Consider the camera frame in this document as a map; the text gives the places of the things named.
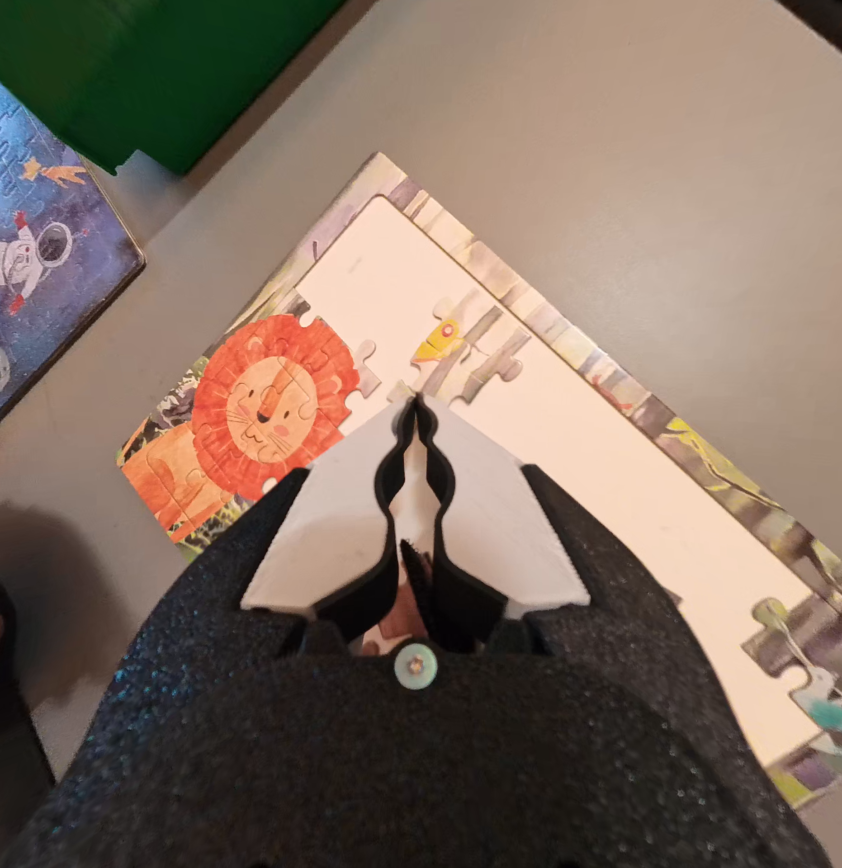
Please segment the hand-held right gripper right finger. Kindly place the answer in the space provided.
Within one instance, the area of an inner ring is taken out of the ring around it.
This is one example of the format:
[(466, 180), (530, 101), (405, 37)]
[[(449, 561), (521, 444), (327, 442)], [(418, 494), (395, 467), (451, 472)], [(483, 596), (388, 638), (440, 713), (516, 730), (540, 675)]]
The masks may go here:
[(432, 591), (459, 631), (486, 642), (503, 620), (589, 605), (518, 458), (437, 398), (419, 398), (426, 481), (438, 501)]

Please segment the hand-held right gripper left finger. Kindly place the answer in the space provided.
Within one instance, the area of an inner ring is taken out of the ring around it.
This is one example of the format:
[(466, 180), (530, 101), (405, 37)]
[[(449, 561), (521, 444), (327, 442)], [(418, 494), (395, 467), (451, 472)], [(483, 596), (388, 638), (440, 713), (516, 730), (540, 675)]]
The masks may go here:
[(393, 607), (391, 504), (405, 485), (415, 400), (391, 404), (314, 460), (241, 599), (245, 610), (332, 623), (360, 639)]

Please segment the whiskered orange puzzle piece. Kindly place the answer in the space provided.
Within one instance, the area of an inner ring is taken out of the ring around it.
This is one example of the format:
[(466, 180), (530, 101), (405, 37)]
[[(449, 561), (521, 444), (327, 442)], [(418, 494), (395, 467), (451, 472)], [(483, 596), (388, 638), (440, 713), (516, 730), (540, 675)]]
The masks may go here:
[(343, 439), (339, 428), (319, 411), (306, 420), (257, 421), (254, 428), (261, 439), (257, 456), (262, 465), (261, 488), (270, 485), (270, 480), (279, 482), (290, 470), (307, 466)]

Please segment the lion jigsaw puzzle board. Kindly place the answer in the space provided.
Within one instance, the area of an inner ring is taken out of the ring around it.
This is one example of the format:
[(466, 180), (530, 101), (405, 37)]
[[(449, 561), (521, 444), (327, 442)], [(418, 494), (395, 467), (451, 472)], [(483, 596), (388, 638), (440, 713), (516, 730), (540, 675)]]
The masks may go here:
[(320, 317), (348, 344), (378, 345), (370, 363), (383, 384), (370, 398), (347, 398), (344, 439), (386, 407), (399, 380), (415, 384), (411, 359), (436, 323), (437, 301), (473, 289), (532, 337), (517, 378), (495, 378), (450, 409), (539, 464), (682, 601), (790, 805), (842, 787), (842, 736), (819, 729), (790, 698), (804, 674), (792, 667), (773, 678), (742, 647), (762, 631), (752, 609), (764, 598), (788, 609), (813, 594), (842, 603), (842, 561), (388, 157), (364, 164), (202, 356), (296, 293), (309, 305), (303, 324)]

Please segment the assembled lion puzzle pieces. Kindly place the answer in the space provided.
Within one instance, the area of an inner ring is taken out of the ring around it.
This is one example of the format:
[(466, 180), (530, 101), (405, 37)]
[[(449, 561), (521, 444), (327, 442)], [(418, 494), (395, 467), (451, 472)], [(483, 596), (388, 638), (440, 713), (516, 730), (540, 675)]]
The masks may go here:
[(293, 471), (261, 488), (257, 421), (319, 411), (340, 430), (350, 415), (348, 397), (333, 396), (332, 382), (303, 361), (298, 323), (308, 310), (293, 292), (269, 315), (229, 330), (117, 454), (123, 476), (188, 561)]

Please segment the orange puzzle piece grey knob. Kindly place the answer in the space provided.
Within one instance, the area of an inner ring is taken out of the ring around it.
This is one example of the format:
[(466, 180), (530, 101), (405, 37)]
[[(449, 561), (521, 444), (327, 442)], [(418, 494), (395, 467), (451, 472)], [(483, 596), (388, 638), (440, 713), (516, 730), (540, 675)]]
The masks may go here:
[(320, 317), (298, 325), (303, 361), (311, 373), (324, 375), (332, 382), (333, 396), (345, 400), (357, 392), (367, 399), (379, 390), (383, 380), (370, 363), (378, 350), (375, 340), (364, 338), (348, 344)]

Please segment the grey desk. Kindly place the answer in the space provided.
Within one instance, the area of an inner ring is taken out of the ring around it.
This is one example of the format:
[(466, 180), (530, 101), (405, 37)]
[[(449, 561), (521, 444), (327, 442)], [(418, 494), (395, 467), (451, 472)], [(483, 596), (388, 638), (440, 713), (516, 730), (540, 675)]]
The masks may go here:
[(842, 560), (842, 54), (776, 2), (349, 2), (188, 175), (92, 168), (147, 267), (0, 424), (56, 778), (184, 567), (116, 450), (376, 151)]

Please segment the grey puzzle piece yellow dot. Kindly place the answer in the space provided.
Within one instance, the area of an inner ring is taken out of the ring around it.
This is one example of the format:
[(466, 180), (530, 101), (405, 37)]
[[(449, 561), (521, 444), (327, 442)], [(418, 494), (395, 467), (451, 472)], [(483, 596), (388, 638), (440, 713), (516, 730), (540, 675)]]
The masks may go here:
[(418, 374), (412, 392), (469, 405), (495, 378), (509, 383), (523, 371), (519, 353), (532, 335), (486, 291), (470, 290), (459, 301), (441, 298), (433, 317), (411, 359)]

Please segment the astronaut jigsaw puzzle board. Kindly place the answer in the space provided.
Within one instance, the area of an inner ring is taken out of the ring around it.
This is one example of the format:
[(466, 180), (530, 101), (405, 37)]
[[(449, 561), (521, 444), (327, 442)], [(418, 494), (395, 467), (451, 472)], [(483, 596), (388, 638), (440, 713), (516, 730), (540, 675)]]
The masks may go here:
[(0, 422), (145, 264), (79, 155), (0, 83)]

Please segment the green plastic bin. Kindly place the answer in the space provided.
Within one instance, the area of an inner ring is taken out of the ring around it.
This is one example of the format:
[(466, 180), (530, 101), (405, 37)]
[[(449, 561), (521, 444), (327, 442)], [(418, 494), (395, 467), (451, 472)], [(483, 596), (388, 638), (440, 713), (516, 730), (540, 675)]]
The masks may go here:
[(186, 174), (341, 1), (0, 1), (0, 83), (114, 173)]

